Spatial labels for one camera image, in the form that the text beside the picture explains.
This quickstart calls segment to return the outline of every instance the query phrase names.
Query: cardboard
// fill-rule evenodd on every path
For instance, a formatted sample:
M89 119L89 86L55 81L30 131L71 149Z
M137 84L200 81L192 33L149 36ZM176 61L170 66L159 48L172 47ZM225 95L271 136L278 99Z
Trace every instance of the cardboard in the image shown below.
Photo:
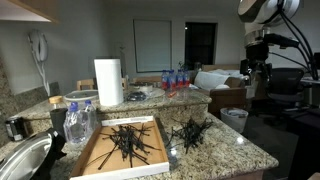
M111 155L101 170L98 170L98 167L102 164L106 156L89 164L97 157L110 152L114 148L114 143L110 139L103 140L102 138L107 137L107 135L101 133L113 134L111 128L118 130L119 124L130 124L138 129L141 129L142 124L144 124L144 127L152 127L150 131L147 132L150 136L143 136L143 142L161 150L146 147L146 150L150 151L148 155L145 155L140 150L135 150L136 153L146 157L146 161L150 165L145 164L135 157L132 158L133 168L130 168L129 158L123 161L120 150L115 151ZM82 151L71 172L70 179L128 179L167 171L169 171L169 161L157 123L152 116L147 116L102 121L102 127L93 133Z

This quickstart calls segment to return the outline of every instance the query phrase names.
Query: white wall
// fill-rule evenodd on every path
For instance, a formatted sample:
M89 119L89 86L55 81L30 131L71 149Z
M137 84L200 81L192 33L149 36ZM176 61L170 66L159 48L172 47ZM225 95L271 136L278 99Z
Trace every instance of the white wall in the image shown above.
M63 94L75 90L79 79L92 78L93 59L108 56L108 25L104 0L59 0L59 24L0 21L0 56L14 94L42 86L27 41L41 30L48 40L47 77L58 81Z
M318 18L320 16L318 8L320 6L320 1L301 2L302 4L300 5L300 8L291 20L304 33L312 50L314 52L320 52L320 21ZM274 27L271 31L286 37L293 37L295 39L285 24ZM279 47L275 46L271 47L270 50L305 64L301 54L296 49L288 48L286 50L279 50ZM271 62L273 67L300 67L300 65L284 60L275 55L270 55L268 62Z
M172 22L172 65L184 62L185 22L218 23L215 63L239 63L244 58L244 28L237 16L238 1L218 0L110 0L110 40L112 54L119 56L119 45L125 47L126 70L130 77L158 75L136 73L133 19L164 19Z

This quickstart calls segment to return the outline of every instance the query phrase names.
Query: white cabinet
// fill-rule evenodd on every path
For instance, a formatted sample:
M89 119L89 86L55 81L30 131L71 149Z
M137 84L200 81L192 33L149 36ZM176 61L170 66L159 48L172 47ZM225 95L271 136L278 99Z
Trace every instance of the white cabinet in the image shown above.
M56 0L0 0L0 20L57 23Z

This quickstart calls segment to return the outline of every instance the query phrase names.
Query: black wire bundle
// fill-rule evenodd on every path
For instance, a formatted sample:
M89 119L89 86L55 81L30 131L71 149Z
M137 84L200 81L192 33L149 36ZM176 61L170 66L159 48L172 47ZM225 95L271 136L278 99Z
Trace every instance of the black wire bundle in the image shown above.
M284 13L283 9L280 10L279 12L280 16L282 17L283 21L285 22L285 24L287 25L287 27L289 28L289 30L292 32L292 34L295 36L295 38L299 41L301 48L298 48L299 52L301 53L301 55L303 56L305 62L306 62L306 66L303 66L304 68L306 68L308 70L308 72L311 74L312 78L314 80L318 80L318 72L317 72L317 68L316 68L316 62L313 56L313 52L312 49L310 47L310 44L307 40L307 38L304 36L304 34L300 31L300 29L286 16L286 14ZM294 29L298 32L298 34L302 37L303 41L301 40L301 38L298 36L298 34L294 31ZM295 62L299 65L301 65L301 63L298 63L292 59L289 58L285 58L287 60L290 60L292 62Z
M172 141L172 138L176 136L184 140L183 144L186 148L186 154L188 154L190 146L198 147L198 142L200 144L203 143L203 133L213 125L213 122L207 122L206 120L198 125L192 119L190 119L187 123L180 123L182 128L176 131L172 128L171 138L166 146L168 146Z
M103 168L103 166L106 164L106 162L109 160L111 155L117 150L121 151L123 161L125 161L125 159L127 159L129 157L131 168L133 167L132 158L134 158L134 157L138 158L139 160L141 160L145 164L149 165L149 163L147 162L147 158L141 156L135 150L140 150L145 155L148 155L150 153L149 151L145 150L145 147L150 148L150 149L160 150L160 149L156 149L148 144L145 144L142 141L143 136L149 136L149 134L146 134L146 131L150 131L149 130L150 128L152 128L152 126L151 127L144 127L144 124L142 124L141 129L137 129L136 127L131 126L131 125L126 125L126 126L119 125L118 131L115 130L114 128L111 128L113 131L113 134L101 133L102 135L107 135L107 137L103 138L103 140L111 139L112 142L114 143L114 147L110 152L103 154L103 155L99 156L98 158L94 159L89 164L87 164L87 166L94 163L98 159L106 156L106 158L103 160L101 165L98 167L98 170L101 170Z

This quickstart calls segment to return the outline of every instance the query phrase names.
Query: doorway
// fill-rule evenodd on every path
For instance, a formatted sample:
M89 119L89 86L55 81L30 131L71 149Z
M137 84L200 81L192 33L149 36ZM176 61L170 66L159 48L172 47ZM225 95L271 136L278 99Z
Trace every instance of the doorway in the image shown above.
M187 22L185 25L185 65L189 70L200 62L214 63L216 23Z

